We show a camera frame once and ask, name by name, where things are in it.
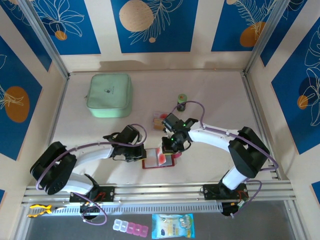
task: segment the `metal corner post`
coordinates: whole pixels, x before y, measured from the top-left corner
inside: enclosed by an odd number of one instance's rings
[[[26,19],[30,23],[32,29],[41,41],[45,50],[51,57],[52,61],[56,64],[60,73],[66,78],[66,80],[68,80],[70,74],[64,62],[62,61],[56,46],[52,42],[51,37],[49,36],[46,28],[44,27],[43,23],[41,22],[41,19],[39,18],[36,10],[34,9],[32,2],[29,0],[17,0],[17,2],[22,13],[25,15]]]
[[[252,66],[255,64],[255,62],[265,49],[265,46],[267,45],[272,33],[274,32],[277,24],[279,23],[291,0],[276,1],[277,3],[275,4],[274,9],[272,10],[268,20],[266,21],[265,27],[263,28],[262,33],[260,34],[260,37],[258,38],[255,46],[253,47],[252,55],[245,69],[243,70],[245,75],[250,72]]]

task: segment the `white floor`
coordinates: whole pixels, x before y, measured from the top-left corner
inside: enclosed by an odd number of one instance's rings
[[[247,126],[258,132],[239,72],[171,70],[128,74],[132,79],[134,94],[132,113],[125,118],[93,117],[86,107],[85,99],[93,74],[72,75],[53,141],[60,141],[72,148],[102,141],[102,136],[119,132],[128,124],[138,123],[148,133],[145,148],[159,147],[164,133],[152,129],[153,112],[170,112],[177,104],[180,93],[185,93],[188,100],[204,104],[204,123],[226,129]],[[183,120],[200,119],[202,109],[189,103],[186,111],[175,113]],[[126,163],[101,159],[80,165],[74,172],[87,173],[99,184],[196,183],[219,181],[232,166],[233,161],[228,152],[203,143],[193,143],[174,167],[142,169],[139,161]],[[271,174],[260,172],[257,179],[271,180]]]

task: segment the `purple cable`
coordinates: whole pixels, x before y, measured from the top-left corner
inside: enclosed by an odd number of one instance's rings
[[[103,222],[94,223],[94,222],[91,222],[91,221],[87,221],[85,219],[85,211],[83,211],[83,213],[81,214],[81,217],[82,217],[82,219],[83,219],[83,221],[85,223],[90,224],[90,225],[94,225],[94,226],[101,226],[101,225],[104,225],[107,222],[107,219],[108,219],[107,213],[105,212],[105,210],[102,209],[102,207],[100,207],[96,202],[90,200],[89,198],[87,198],[86,196],[84,196],[84,195],[82,195],[80,193],[74,192],[74,194],[79,196],[80,198],[82,198],[82,199],[94,204],[100,210],[100,212],[103,213],[103,215],[104,215],[104,221]]]
[[[143,129],[144,131],[144,134],[145,134],[145,137],[143,139],[142,142],[138,143],[138,144],[134,144],[134,145],[131,145],[131,144],[126,144],[126,143],[120,143],[120,142],[109,142],[109,141],[102,141],[102,142],[93,142],[93,143],[88,143],[88,144],[84,144],[84,145],[81,145],[81,146],[78,146],[78,147],[73,147],[67,151],[65,151],[64,153],[62,153],[61,155],[59,155],[56,159],[54,159],[50,164],[49,166],[46,167],[46,169],[43,171],[43,173],[41,174],[41,176],[38,178],[38,181],[36,182],[35,184],[35,188],[37,190],[43,190],[43,188],[40,188],[39,185],[41,183],[41,181],[44,179],[45,175],[49,172],[49,170],[53,167],[53,165],[55,165],[55,163],[57,161],[59,161],[60,159],[62,159],[65,155],[71,153],[71,152],[74,152],[76,150],[79,150],[79,149],[84,149],[84,148],[89,148],[89,147],[93,147],[93,146],[98,146],[98,145],[113,145],[113,144],[116,144],[116,145],[120,145],[120,146],[125,146],[125,147],[138,147],[138,146],[141,146],[142,144],[145,143],[146,139],[147,139],[147,131],[146,129],[140,125],[140,124],[131,124],[131,126],[139,126],[140,128]]]
[[[260,192],[260,190],[262,188],[262,182],[260,180],[248,180],[246,182],[247,183],[256,182],[256,183],[259,183],[260,185],[259,185],[257,191],[255,192],[255,194],[243,205],[243,207],[241,207],[237,212],[235,212],[232,217],[237,215],[243,208],[245,208],[245,206],[249,205],[252,202],[252,200],[258,195],[258,193]]]
[[[231,137],[233,137],[233,138],[238,138],[238,139],[244,141],[245,143],[247,143],[248,145],[254,147],[256,150],[258,150],[260,153],[262,153],[263,155],[265,155],[268,159],[270,159],[270,160],[273,162],[274,167],[262,168],[262,169],[260,169],[260,171],[276,170],[276,169],[279,167],[279,165],[278,165],[278,163],[276,162],[276,160],[275,160],[270,154],[268,154],[268,153],[267,153],[266,151],[264,151],[262,148],[258,147],[258,146],[257,146],[256,144],[254,144],[253,142],[245,139],[244,137],[239,136],[239,135],[236,135],[236,134],[233,134],[233,133],[229,133],[229,134],[228,134],[226,131],[223,131],[223,130],[220,130],[220,129],[216,129],[216,128],[213,128],[213,127],[205,127],[203,121],[204,121],[204,116],[205,116],[205,113],[206,113],[206,109],[205,109],[205,106],[204,106],[202,103],[200,103],[200,102],[198,102],[198,101],[186,101],[186,102],[184,102],[184,103],[194,103],[194,104],[198,104],[198,105],[200,105],[200,106],[202,107],[202,115],[201,115],[201,118],[200,118],[200,125],[201,125],[201,127],[203,127],[203,129],[206,129],[206,130],[209,130],[209,131],[218,133],[218,134],[229,135],[229,136],[231,136]],[[175,107],[173,108],[173,110],[171,111],[171,113],[172,113],[179,105],[182,105],[182,104],[184,104],[184,103],[181,103],[181,104],[178,104],[177,106],[175,106]]]

